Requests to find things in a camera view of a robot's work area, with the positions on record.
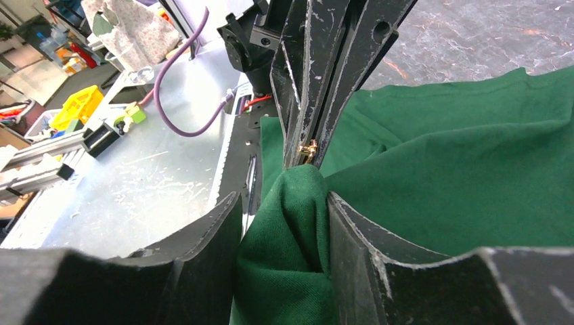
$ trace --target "potted plant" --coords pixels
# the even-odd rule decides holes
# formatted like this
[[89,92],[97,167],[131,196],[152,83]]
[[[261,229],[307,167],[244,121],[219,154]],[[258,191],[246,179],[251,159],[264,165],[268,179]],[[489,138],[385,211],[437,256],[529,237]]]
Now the potted plant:
[[16,36],[16,34],[14,34],[14,28],[5,22],[0,22],[0,41],[5,41],[11,47],[17,49],[22,46],[22,43],[18,37],[14,36]]

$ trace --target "white basket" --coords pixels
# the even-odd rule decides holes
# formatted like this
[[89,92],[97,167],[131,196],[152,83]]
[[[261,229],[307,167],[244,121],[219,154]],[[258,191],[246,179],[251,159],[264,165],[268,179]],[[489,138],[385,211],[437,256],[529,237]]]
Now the white basket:
[[50,120],[53,119],[60,111],[61,110],[47,110],[44,113],[42,113],[42,115],[40,115],[40,117],[36,120],[36,122],[34,122],[34,124],[28,130],[28,132],[26,132],[26,134],[24,135],[24,139],[31,141],[32,140],[31,137],[40,134],[40,132],[42,132],[45,129],[49,129]]

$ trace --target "metal table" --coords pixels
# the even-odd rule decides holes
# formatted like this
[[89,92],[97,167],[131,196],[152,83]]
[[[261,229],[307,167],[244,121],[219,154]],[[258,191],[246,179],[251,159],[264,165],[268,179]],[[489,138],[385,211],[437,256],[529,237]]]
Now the metal table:
[[[519,66],[541,74],[571,65],[573,14],[570,0],[419,0],[363,88],[481,80]],[[225,89],[238,83],[223,44],[209,45],[209,60],[180,60],[162,85],[164,107],[182,128],[199,128]],[[97,161],[81,159],[79,185],[42,193],[43,205],[31,206],[1,246],[125,256],[201,216],[214,200],[210,189],[233,118],[222,116],[204,135],[186,139],[169,131],[153,106],[146,107],[146,122]]]

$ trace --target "yellow basket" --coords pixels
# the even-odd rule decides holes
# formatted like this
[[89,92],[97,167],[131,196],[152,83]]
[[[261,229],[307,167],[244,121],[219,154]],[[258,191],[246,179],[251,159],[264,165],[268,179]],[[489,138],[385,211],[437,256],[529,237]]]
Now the yellow basket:
[[65,131],[75,118],[86,124],[103,99],[104,95],[96,85],[78,91],[68,97],[68,100],[62,106],[62,111],[53,118],[50,127],[59,131]]

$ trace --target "green cloth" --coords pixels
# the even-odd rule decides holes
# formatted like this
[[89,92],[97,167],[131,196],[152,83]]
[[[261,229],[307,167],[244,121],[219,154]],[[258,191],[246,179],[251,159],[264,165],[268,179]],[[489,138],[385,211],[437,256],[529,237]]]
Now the green cloth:
[[330,324],[326,195],[420,246],[574,245],[574,67],[358,91],[320,175],[281,171],[261,121],[263,204],[238,254],[235,324]]

